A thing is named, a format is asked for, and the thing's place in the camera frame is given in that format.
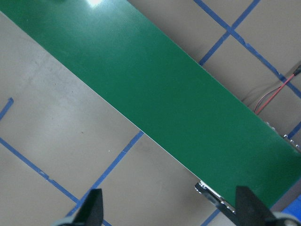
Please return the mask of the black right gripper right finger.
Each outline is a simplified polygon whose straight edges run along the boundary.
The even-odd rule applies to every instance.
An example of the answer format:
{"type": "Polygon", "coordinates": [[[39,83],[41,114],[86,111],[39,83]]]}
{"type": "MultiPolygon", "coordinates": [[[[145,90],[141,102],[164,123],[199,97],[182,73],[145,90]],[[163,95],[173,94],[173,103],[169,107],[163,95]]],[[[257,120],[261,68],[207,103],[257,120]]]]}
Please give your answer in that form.
{"type": "Polygon", "coordinates": [[[247,187],[236,187],[236,216],[240,226],[279,226],[280,221],[247,187]]]}

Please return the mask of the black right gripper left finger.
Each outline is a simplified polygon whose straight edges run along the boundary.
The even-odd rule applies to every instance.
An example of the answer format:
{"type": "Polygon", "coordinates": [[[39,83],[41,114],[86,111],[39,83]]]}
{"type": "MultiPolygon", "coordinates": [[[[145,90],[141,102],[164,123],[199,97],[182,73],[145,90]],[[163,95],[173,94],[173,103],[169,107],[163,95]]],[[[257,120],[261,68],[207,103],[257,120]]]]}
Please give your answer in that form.
{"type": "Polygon", "coordinates": [[[73,226],[101,226],[103,223],[102,189],[92,189],[78,211],[73,226]]]}

